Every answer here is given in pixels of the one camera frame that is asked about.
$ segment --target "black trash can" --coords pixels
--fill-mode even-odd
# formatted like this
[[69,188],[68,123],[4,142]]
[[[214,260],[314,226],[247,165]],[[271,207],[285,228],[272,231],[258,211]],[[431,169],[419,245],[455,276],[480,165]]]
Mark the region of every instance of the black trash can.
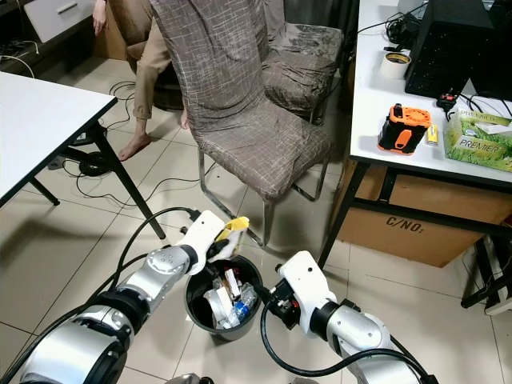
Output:
[[[219,270],[224,270],[226,267],[238,268],[240,271],[239,278],[242,283],[248,282],[252,285],[263,284],[258,268],[243,256],[237,256],[231,260],[218,260],[214,262],[214,265]],[[204,293],[211,289],[213,289],[212,277],[204,270],[194,276],[190,276],[185,287],[186,312],[197,326],[208,331],[212,337],[228,342],[238,340],[249,332],[262,301],[258,298],[249,316],[239,326],[229,328],[228,330],[216,330],[210,304],[203,297]]]

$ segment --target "desk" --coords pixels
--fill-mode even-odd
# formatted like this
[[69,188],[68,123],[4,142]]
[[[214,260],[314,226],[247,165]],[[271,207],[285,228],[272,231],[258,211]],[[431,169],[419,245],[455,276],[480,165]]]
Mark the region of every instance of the desk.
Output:
[[[397,4],[398,0],[361,0],[358,29],[385,21],[398,11]],[[501,238],[512,238],[512,229],[503,226],[389,204],[394,179],[398,174],[408,174],[419,178],[430,178],[510,194],[512,193],[512,173],[445,158],[442,132],[440,132],[437,146],[428,146],[422,142],[412,156],[386,152],[377,147],[377,137],[389,109],[397,102],[404,106],[428,110],[431,113],[433,124],[437,124],[440,130],[446,127],[444,112],[435,106],[435,100],[406,94],[404,92],[405,80],[387,79],[380,75],[378,70],[385,53],[382,49],[388,45],[384,26],[366,30],[358,36],[354,108],[350,152],[348,153],[349,158],[356,160],[358,165],[318,260],[321,268],[324,267],[329,257],[334,240],[351,207],[472,230]],[[471,85],[466,87],[466,92],[474,93]],[[459,100],[459,103],[466,105],[462,100]],[[503,105],[500,106],[500,101],[487,99],[486,103],[491,104],[493,108],[507,116]],[[484,110],[489,113],[494,112],[491,108],[484,108]],[[378,202],[355,197],[370,164],[388,167]]]
[[[116,102],[114,96],[0,72],[0,206],[28,182],[57,205],[58,200],[34,176],[68,151],[69,157],[87,160],[86,154],[68,148],[87,130],[108,168],[117,174],[144,216],[150,217],[144,198],[98,124]],[[160,238],[165,238],[156,220],[151,225]]]

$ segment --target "white drawer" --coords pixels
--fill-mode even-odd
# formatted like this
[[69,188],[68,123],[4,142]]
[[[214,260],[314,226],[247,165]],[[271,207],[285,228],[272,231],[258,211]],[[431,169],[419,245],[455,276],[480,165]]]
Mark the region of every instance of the white drawer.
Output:
[[41,42],[47,42],[91,16],[93,8],[94,0],[34,0],[25,12]]

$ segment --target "tape roll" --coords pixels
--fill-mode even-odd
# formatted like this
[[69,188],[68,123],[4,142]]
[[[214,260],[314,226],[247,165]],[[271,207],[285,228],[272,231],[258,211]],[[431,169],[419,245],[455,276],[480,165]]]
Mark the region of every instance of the tape roll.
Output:
[[387,78],[403,78],[409,64],[410,57],[406,54],[388,53],[382,59],[380,72]]

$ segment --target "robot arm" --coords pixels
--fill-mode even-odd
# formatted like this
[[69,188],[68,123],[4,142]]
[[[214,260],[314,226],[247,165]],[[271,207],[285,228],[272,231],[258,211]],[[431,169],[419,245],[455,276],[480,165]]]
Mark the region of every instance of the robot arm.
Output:
[[[278,269],[282,280],[270,291],[258,287],[266,308],[280,317],[288,329],[299,324],[309,338],[320,337],[343,358],[360,384],[437,384],[409,352],[393,343],[390,332],[378,318],[364,314],[352,302],[337,304],[327,280],[309,252],[299,252]],[[304,371],[283,362],[266,339],[262,314],[262,338],[270,356],[283,368],[302,376],[319,376],[321,371]],[[404,354],[399,353],[400,346]],[[416,366],[420,375],[412,369]]]
[[20,383],[116,383],[134,336],[180,278],[204,268],[206,252],[223,228],[220,218],[203,212],[176,246],[148,254],[114,292],[101,293],[41,340]]

